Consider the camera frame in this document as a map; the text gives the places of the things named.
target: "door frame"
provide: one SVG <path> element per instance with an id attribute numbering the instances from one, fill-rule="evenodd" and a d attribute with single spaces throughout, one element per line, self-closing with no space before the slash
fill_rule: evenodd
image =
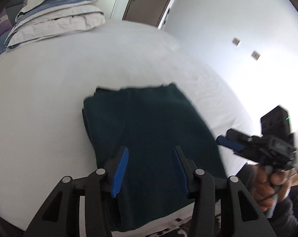
<path id="1" fill-rule="evenodd" d="M 126 18 L 126 15 L 127 15 L 128 10 L 129 10 L 129 7 L 131 5 L 131 2 L 132 2 L 132 0 L 128 0 L 128 4 L 127 4 L 126 9 L 125 9 L 125 12 L 124 12 L 123 20 L 125 20 L 125 18 Z M 165 13 L 165 11 L 166 11 L 167 6 L 168 6 L 169 3 L 170 3 L 170 0 L 168 0 L 167 3 L 165 4 L 164 9 L 163 9 L 163 11 L 162 11 L 162 13 L 161 13 L 161 15 L 159 17 L 158 23 L 156 24 L 156 27 L 159 26 L 160 21 L 161 21 L 163 15 L 164 15 L 164 13 Z"/>

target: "person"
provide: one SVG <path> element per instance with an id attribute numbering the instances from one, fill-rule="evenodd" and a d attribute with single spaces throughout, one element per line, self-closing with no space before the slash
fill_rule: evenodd
<path id="1" fill-rule="evenodd" d="M 275 193 L 267 183 L 268 177 L 261 167 L 254 166 L 256 174 L 253 177 L 252 196 L 260 209 L 265 212 L 272 207 L 273 200 L 269 198 Z M 270 176 L 273 185 L 282 185 L 272 218 L 269 222 L 277 237 L 289 237 L 298 224 L 298 185 L 291 187 L 288 172 L 277 172 Z"/>

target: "metal pivot screw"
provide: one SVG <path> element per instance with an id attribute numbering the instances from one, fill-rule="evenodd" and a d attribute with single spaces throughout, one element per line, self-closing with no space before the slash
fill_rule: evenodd
<path id="1" fill-rule="evenodd" d="M 203 174 L 205 174 L 205 171 L 204 171 L 203 169 L 196 169 L 196 170 L 195 170 L 195 173 L 196 173 L 197 175 L 203 175 Z"/>
<path id="2" fill-rule="evenodd" d="M 232 176 L 232 177 L 230 177 L 230 181 L 232 181 L 233 183 L 236 183 L 239 181 L 239 179 L 236 176 Z"/>
<path id="3" fill-rule="evenodd" d="M 96 171 L 96 173 L 97 173 L 98 175 L 104 175 L 104 174 L 105 174 L 105 169 L 103 169 L 103 168 L 99 168 L 99 169 Z"/>
<path id="4" fill-rule="evenodd" d="M 69 177 L 69 176 L 65 176 L 64 178 L 63 178 L 63 182 L 64 183 L 69 183 L 71 181 L 71 178 Z"/>

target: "white wall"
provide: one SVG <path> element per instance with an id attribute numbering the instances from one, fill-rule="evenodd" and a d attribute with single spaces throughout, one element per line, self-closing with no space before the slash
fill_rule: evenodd
<path id="1" fill-rule="evenodd" d="M 164 31 L 228 83 L 256 134 L 261 116 L 288 109 L 298 146 L 298 13 L 289 0 L 175 0 Z"/>

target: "hand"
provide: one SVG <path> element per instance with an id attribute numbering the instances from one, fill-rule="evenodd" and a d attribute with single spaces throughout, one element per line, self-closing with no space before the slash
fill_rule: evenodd
<path id="1" fill-rule="evenodd" d="M 272 185 L 281 185 L 283 187 L 278 193 L 277 203 L 283 201 L 288 196 L 291 189 L 291 180 L 288 178 L 288 172 L 277 172 L 271 175 L 270 182 Z M 259 204 L 263 212 L 267 211 L 268 208 L 273 206 L 273 200 L 267 197 L 275 193 L 274 189 L 267 183 L 267 175 L 261 167 L 257 167 L 256 176 L 253 179 L 254 191 L 252 196 Z"/>

